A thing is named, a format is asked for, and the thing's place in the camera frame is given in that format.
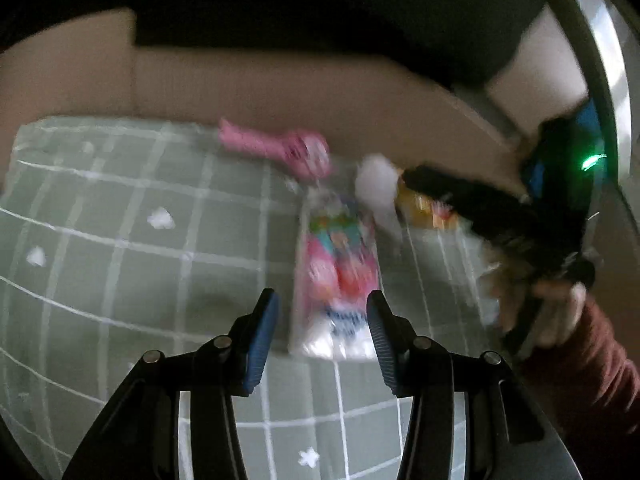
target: packaged snack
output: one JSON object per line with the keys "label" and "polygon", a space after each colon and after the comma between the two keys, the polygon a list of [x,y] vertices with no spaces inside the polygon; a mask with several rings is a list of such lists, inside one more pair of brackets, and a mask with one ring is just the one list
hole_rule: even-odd
{"label": "packaged snack", "polygon": [[398,181],[396,208],[404,221],[422,229],[455,229],[458,215],[443,202],[409,189],[402,179]]}
{"label": "packaged snack", "polygon": [[290,351],[375,359],[367,324],[367,297],[379,287],[371,216],[353,198],[311,188],[300,223]]}

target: black fabric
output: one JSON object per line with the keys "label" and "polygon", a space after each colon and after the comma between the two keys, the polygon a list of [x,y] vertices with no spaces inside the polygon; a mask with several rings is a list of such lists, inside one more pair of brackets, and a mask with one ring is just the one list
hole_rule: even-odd
{"label": "black fabric", "polygon": [[389,56],[446,86],[479,85],[513,57],[542,0],[3,0],[4,46],[126,6],[139,44],[292,48]]}
{"label": "black fabric", "polygon": [[0,416],[0,475],[11,480],[42,480]]}

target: pink toy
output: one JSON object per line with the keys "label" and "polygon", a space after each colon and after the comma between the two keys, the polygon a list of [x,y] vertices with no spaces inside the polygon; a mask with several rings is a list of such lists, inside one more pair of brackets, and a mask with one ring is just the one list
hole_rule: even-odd
{"label": "pink toy", "polygon": [[271,137],[220,119],[220,142],[229,150],[280,160],[299,178],[324,178],[331,173],[329,147],[316,132],[293,130]]}

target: white cotton ball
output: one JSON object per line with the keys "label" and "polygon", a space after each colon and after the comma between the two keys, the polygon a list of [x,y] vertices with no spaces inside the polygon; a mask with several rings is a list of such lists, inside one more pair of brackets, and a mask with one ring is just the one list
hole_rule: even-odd
{"label": "white cotton ball", "polygon": [[371,209],[376,224],[396,240],[402,239],[402,227],[396,214],[398,169],[382,155],[362,159],[356,176],[356,198]]}

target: white grid line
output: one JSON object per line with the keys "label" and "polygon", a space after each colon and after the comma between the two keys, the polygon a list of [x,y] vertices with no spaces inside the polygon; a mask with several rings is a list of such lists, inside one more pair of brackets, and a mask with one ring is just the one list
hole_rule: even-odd
{"label": "white grid line", "polygon": [[[113,149],[115,144],[116,137],[110,137],[107,142],[105,142],[103,149],[107,152]],[[100,171],[105,164],[105,160],[103,158],[97,157],[92,164],[92,171]],[[76,197],[76,201],[71,207],[71,211],[69,212],[69,216],[66,219],[66,227],[73,229],[78,222],[78,218],[82,214],[82,206],[84,204],[84,197],[87,191],[87,188],[91,186],[91,181],[88,181],[82,190],[82,194]],[[47,298],[53,299],[56,294],[56,289],[58,288],[58,279],[60,278],[60,272],[62,271],[62,265],[66,256],[66,250],[68,248],[70,235],[63,234],[58,241],[58,246],[56,248],[56,254],[53,258],[53,263],[51,264],[51,269],[49,271],[49,279],[47,280],[47,288],[45,292],[45,296]],[[40,363],[40,370],[44,373],[47,371],[47,343],[49,341],[49,320],[51,316],[51,305],[46,301],[42,302],[42,317],[40,321],[40,343],[38,348],[38,360]],[[47,385],[44,382],[40,383],[40,390],[42,393],[42,413],[45,422],[45,429],[47,431],[47,436],[49,437],[50,442],[55,445],[56,441],[53,437],[53,432],[51,429],[51,421],[49,418],[49,398],[47,395]],[[62,473],[62,464],[60,463],[59,457],[56,455],[56,463],[60,468],[60,472]]]}
{"label": "white grid line", "polygon": [[[260,294],[266,283],[266,252],[267,252],[267,233],[269,229],[269,197],[271,193],[271,168],[269,162],[265,160],[262,163],[262,185],[260,186],[260,220],[258,224],[258,280],[257,294]],[[276,462],[273,455],[273,440],[271,438],[271,406],[269,404],[269,376],[267,372],[268,366],[265,366],[260,380],[260,405],[262,409],[262,418],[264,419],[264,443],[267,450],[267,462],[269,463],[270,480],[278,480],[276,471]]]}
{"label": "white grid line", "polygon": [[[213,178],[213,158],[210,153],[207,153],[202,165],[202,172],[200,173],[200,183],[198,187],[200,189],[206,189],[211,183]],[[198,231],[200,229],[200,219],[202,218],[202,211],[204,208],[204,193],[200,193],[196,196],[193,203],[193,209],[191,210],[191,218],[189,220],[189,226],[187,228],[187,236],[184,241],[183,250],[185,253],[193,253],[196,248],[196,242],[198,240]],[[176,333],[184,331],[186,305],[189,295],[189,277],[191,275],[191,268],[193,267],[193,258],[183,257],[180,262],[180,280],[178,281],[178,291],[175,302],[175,319],[174,330]],[[174,338],[174,354],[181,354],[184,352],[184,339]],[[180,394],[180,409],[184,409],[184,395]],[[178,453],[180,455],[180,461],[182,463],[182,470],[184,471],[185,480],[193,480],[193,462],[191,461],[190,446],[187,440],[186,434],[187,428],[184,425],[178,425]]]}
{"label": "white grid line", "polygon": [[23,170],[23,166],[17,166],[15,168],[11,181],[7,183],[6,188],[4,188],[4,193],[0,196],[0,205],[5,204],[11,198],[11,195],[14,193],[15,185],[18,184],[20,177],[24,173]]}
{"label": "white grid line", "polygon": [[427,304],[427,296],[424,293],[424,282],[422,281],[422,273],[420,272],[420,265],[418,264],[418,255],[415,252],[414,241],[411,238],[411,229],[406,227],[406,234],[409,238],[409,247],[411,247],[411,254],[414,257],[415,272],[418,275],[418,284],[420,285],[420,293],[422,294],[422,303],[424,304],[424,313],[427,316],[427,325],[429,325],[429,336],[433,339],[433,326],[431,325],[431,315],[429,314],[429,305]]}
{"label": "white grid line", "polygon": [[478,312],[480,313],[480,319],[482,323],[485,323],[485,312],[482,307],[482,299],[480,298],[480,291],[478,290],[478,280],[476,279],[476,273],[474,272],[474,266],[471,264],[471,257],[469,255],[469,249],[466,244],[465,234],[458,228],[456,230],[456,240],[459,240],[459,245],[462,247],[464,258],[462,259],[462,265],[465,267],[465,274],[467,276],[469,286],[471,288],[471,294],[474,297],[474,301],[478,306]]}
{"label": "white grid line", "polygon": [[[367,415],[369,413],[378,412],[379,410],[384,410],[385,408],[390,408],[393,406],[395,401],[391,400],[383,400],[382,402],[377,402],[370,406],[363,406],[362,408],[354,408],[353,410],[349,410],[348,412],[344,412],[342,417],[344,419],[353,418],[354,416],[359,415]],[[291,420],[269,420],[266,422],[236,422],[236,428],[252,428],[252,429],[260,429],[264,427],[269,428],[298,428],[300,426],[313,426],[315,424],[319,424],[322,422],[334,422],[340,420],[340,413],[332,413],[330,415],[317,415],[317,416],[308,416],[306,418],[292,418]],[[191,421],[188,418],[181,417],[181,422],[190,424]]]}
{"label": "white grid line", "polygon": [[[376,261],[378,263],[378,276],[380,277],[380,290],[385,293],[385,285],[383,283],[382,268],[378,259],[378,249],[376,248]],[[400,399],[396,397],[396,411],[398,412],[398,444],[400,445],[400,456],[404,453],[404,442],[402,441],[402,419],[400,417]]]}
{"label": "white grid line", "polygon": [[114,124],[111,126],[100,126],[100,125],[92,125],[92,126],[41,126],[38,123],[34,123],[34,126],[37,129],[53,133],[60,131],[69,131],[69,132],[100,132],[107,133],[114,136],[127,136],[127,137],[138,137],[140,139],[150,139],[156,140],[159,135],[166,140],[167,142],[184,142],[187,144],[191,144],[193,142],[193,138],[186,135],[176,134],[173,132],[162,131],[158,132],[158,130],[153,130],[150,128],[135,128],[130,126],[124,126],[120,124]]}
{"label": "white grid line", "polygon": [[[49,224],[47,222],[42,222],[40,220],[36,220],[33,218],[29,218],[27,216],[20,215],[18,213],[14,213],[2,207],[0,207],[0,212],[5,213],[9,216],[13,216],[14,218],[23,220],[25,222],[29,222],[31,224],[39,225],[41,227],[50,229],[57,233],[69,234],[71,236],[76,236],[79,238],[83,238],[84,240],[89,240],[97,244],[106,245],[114,248],[120,247],[124,249],[130,249],[132,251],[137,251],[140,253],[157,254],[158,256],[165,256],[167,258],[187,257],[199,263],[219,264],[219,265],[224,265],[226,267],[238,267],[240,269],[258,270],[260,267],[260,262],[258,260],[252,260],[250,258],[223,256],[222,254],[211,254],[211,253],[187,253],[184,250],[180,250],[180,249],[172,249],[169,247],[155,246],[155,245],[143,244],[139,242],[131,242],[129,240],[122,240],[122,239],[116,239],[116,238],[105,238],[102,236],[92,235],[91,233],[76,231],[75,229],[69,229],[67,227],[56,226],[56,225]],[[280,272],[285,274],[285,273],[290,273],[293,270],[293,265],[291,264],[283,264],[279,262],[268,262],[268,265],[269,265],[269,270],[272,272]]]}
{"label": "white grid line", "polygon": [[56,381],[53,381],[53,380],[49,379],[48,377],[45,377],[44,375],[42,375],[41,373],[37,372],[36,370],[31,368],[30,366],[24,364],[23,362],[18,361],[18,359],[16,359],[14,356],[9,354],[9,352],[7,352],[4,348],[0,348],[0,353],[5,355],[6,357],[8,357],[12,362],[17,364],[19,367],[24,368],[25,370],[27,370],[28,372],[30,372],[31,374],[33,374],[34,376],[36,376],[40,380],[45,381],[46,383],[52,384],[53,386],[56,386],[56,387],[60,388],[61,390],[65,390],[66,392],[69,392],[70,394],[74,394],[74,395],[76,395],[78,397],[82,397],[83,399],[91,400],[92,402],[96,402],[97,404],[100,404],[100,405],[105,405],[105,402],[103,400],[96,399],[95,397],[92,397],[90,395],[84,394],[82,392],[78,392],[77,390],[74,390],[73,388],[69,388],[68,386],[65,386],[64,384],[57,383]]}
{"label": "white grid line", "polygon": [[[126,240],[129,238],[136,216],[142,204],[142,200],[146,191],[146,180],[154,174],[156,167],[160,162],[160,158],[164,153],[166,141],[164,136],[159,136],[151,148],[151,152],[146,160],[145,165],[140,171],[140,185],[136,187],[131,195],[129,205],[124,213],[122,224],[118,230],[118,237]],[[120,277],[120,266],[124,256],[124,248],[116,246],[111,255],[111,263],[107,272],[107,280],[104,287],[104,296],[102,301],[102,314],[104,317],[111,317],[113,314],[113,303],[115,301],[115,293]],[[103,323],[100,325],[98,336],[98,393],[100,398],[107,400],[109,398],[108,374],[109,374],[109,325]]]}
{"label": "white grid line", "polygon": [[31,290],[29,290],[27,288],[24,288],[23,286],[18,285],[15,282],[12,282],[11,280],[9,280],[8,278],[6,278],[4,276],[0,276],[0,281],[5,282],[7,285],[12,286],[13,288],[16,288],[17,290],[20,290],[21,292],[24,292],[25,294],[28,294],[29,296],[31,296],[32,298],[35,298],[36,300],[45,301],[46,303],[49,303],[52,306],[55,306],[57,308],[61,308],[63,310],[71,312],[73,314],[78,314],[78,316],[86,317],[87,319],[94,320],[94,321],[96,321],[98,323],[103,323],[103,324],[107,324],[107,325],[111,325],[111,326],[117,326],[119,328],[127,328],[128,330],[133,330],[135,332],[142,332],[142,333],[145,333],[145,334],[168,337],[168,338],[171,338],[171,339],[173,339],[175,337],[181,337],[181,338],[184,338],[187,341],[194,342],[194,343],[205,343],[205,342],[209,341],[213,337],[211,334],[191,334],[191,333],[177,334],[173,330],[165,330],[165,329],[162,329],[162,328],[153,328],[153,327],[150,327],[150,326],[144,326],[144,325],[138,325],[138,324],[135,324],[135,323],[127,323],[127,322],[124,322],[124,321],[118,321],[116,319],[111,319],[109,317],[98,316],[97,314],[91,314],[90,312],[84,312],[82,310],[78,310],[78,309],[73,308],[71,306],[67,306],[67,305],[65,305],[63,303],[59,303],[58,301],[46,298],[45,296],[41,296],[41,295],[37,294],[36,292],[33,292],[33,291],[31,291]]}
{"label": "white grid line", "polygon": [[402,456],[396,456],[395,458],[392,458],[390,460],[386,460],[385,462],[377,464],[377,465],[375,465],[373,467],[369,467],[368,469],[363,469],[362,471],[358,471],[357,473],[352,474],[350,477],[341,478],[340,480],[348,480],[349,478],[351,478],[351,480],[354,480],[356,478],[362,478],[363,476],[369,475],[371,473],[375,473],[376,471],[380,471],[381,469],[384,469],[385,467],[389,467],[390,465],[395,464],[401,458],[402,458]]}
{"label": "white grid line", "polygon": [[342,385],[340,384],[340,369],[338,362],[334,361],[335,386],[338,391],[338,414],[340,415],[340,433],[342,434],[342,453],[344,455],[344,478],[350,480],[349,453],[347,450],[347,431],[344,426],[344,404],[342,403]]}
{"label": "white grid line", "polygon": [[[201,189],[209,187],[211,179],[213,178],[213,158],[210,154],[207,154],[202,165],[202,173],[200,175]],[[189,226],[187,228],[187,236],[184,241],[183,251],[185,254],[193,254],[196,248],[196,241],[198,239],[198,231],[200,229],[200,219],[202,218],[202,211],[204,208],[203,196],[196,197],[193,203],[193,209],[191,210],[191,218],[189,220]],[[174,332],[179,334],[184,332],[185,315],[187,298],[189,295],[189,277],[191,275],[191,267],[193,265],[192,256],[184,256],[180,262],[180,280],[178,281],[178,291],[175,301],[175,319],[174,319]],[[176,337],[174,338],[174,353],[181,354],[184,352],[184,340]]]}
{"label": "white grid line", "polygon": [[[59,164],[60,162],[62,162],[62,157],[60,155],[56,156],[55,162],[57,164]],[[53,174],[48,174],[47,176],[44,177],[42,184],[40,185],[40,188],[38,189],[38,192],[36,193],[33,202],[31,202],[31,206],[29,208],[28,211],[28,215],[29,216],[36,216],[38,214],[38,210],[40,209],[40,205],[42,204],[42,201],[44,200],[44,197],[46,196],[46,194],[49,191],[49,188],[51,186],[51,183],[53,181],[54,175]],[[12,256],[12,262],[10,264],[10,268],[9,268],[9,275],[10,276],[15,276],[15,273],[17,272],[17,268],[18,268],[18,262],[20,257],[23,256],[23,251],[24,251],[24,246],[25,243],[27,241],[27,236],[29,233],[29,224],[25,223],[22,225],[21,229],[20,229],[20,234],[18,234],[18,240],[16,242],[16,246],[14,249],[14,255]],[[4,309],[2,311],[2,347],[4,348],[4,346],[6,345],[6,330],[8,329],[8,324],[9,324],[9,295],[8,295],[8,287],[4,288]],[[2,366],[2,378],[4,380],[4,387],[5,387],[5,391],[6,391],[6,400],[8,403],[8,407],[9,409],[11,409],[11,397],[10,397],[10,392],[9,392],[9,384],[8,384],[8,377],[6,374],[6,365],[3,362],[3,366]],[[45,416],[46,416],[46,420],[44,421],[45,424],[45,430],[47,431],[47,433],[49,433],[49,438],[51,440],[51,436],[50,436],[50,424],[48,422],[48,416],[47,416],[47,412],[45,412]],[[56,457],[56,465],[60,468],[60,472],[62,472],[62,466],[60,464],[60,460],[58,459],[58,457]]]}
{"label": "white grid line", "polygon": [[456,304],[456,311],[458,313],[458,324],[460,325],[460,334],[462,335],[462,342],[465,345],[465,355],[469,355],[469,342],[466,340],[465,326],[462,323],[462,306],[460,305],[460,297],[458,295],[456,284],[453,282],[453,273],[451,272],[451,266],[449,265],[449,258],[447,257],[447,251],[442,241],[442,233],[440,229],[436,229],[438,235],[438,244],[440,245],[440,251],[442,252],[442,260],[444,262],[444,268],[447,271],[447,277],[449,279],[449,286],[453,292],[453,301]]}
{"label": "white grid line", "polygon": [[62,451],[61,449],[58,449],[52,443],[47,442],[46,440],[44,440],[35,431],[31,431],[29,428],[27,428],[23,423],[21,423],[17,418],[15,418],[11,414],[11,412],[8,409],[6,409],[2,404],[0,404],[0,412],[3,412],[4,416],[6,416],[9,420],[12,421],[12,423],[14,423],[16,426],[21,428],[23,431],[25,431],[25,432],[29,433],[30,435],[34,436],[35,438],[37,438],[40,441],[41,444],[44,444],[44,446],[47,446],[49,449],[52,449],[55,453],[60,453],[60,455],[62,455],[62,456],[66,456],[67,458],[71,458],[71,455],[69,455],[69,453],[66,453],[66,452]]}
{"label": "white grid line", "polygon": [[[233,202],[239,203],[248,207],[260,208],[262,200],[260,198],[254,198],[251,196],[238,195],[235,193],[228,193],[226,191],[219,191],[215,189],[208,189],[202,186],[193,187],[185,184],[172,184],[171,182],[165,182],[163,180],[141,180],[139,178],[131,178],[129,176],[119,176],[111,173],[102,173],[101,171],[94,170],[78,170],[76,168],[67,168],[65,166],[49,164],[38,164],[36,162],[28,162],[26,160],[18,160],[18,163],[29,166],[30,168],[36,168],[38,170],[52,171],[53,173],[70,173],[87,180],[100,180],[103,182],[113,182],[116,184],[122,184],[128,187],[148,187],[151,189],[159,189],[162,191],[173,191],[188,196],[199,197],[204,195],[205,198],[211,200],[217,200],[219,202]],[[283,214],[297,214],[298,208],[294,205],[279,202],[277,200],[268,200],[270,209],[273,211],[281,212]]]}
{"label": "white grid line", "polygon": [[182,471],[184,471],[184,480],[193,480],[193,461],[191,459],[191,446],[188,441],[188,431],[190,429],[189,426],[178,423],[178,452],[180,453]]}

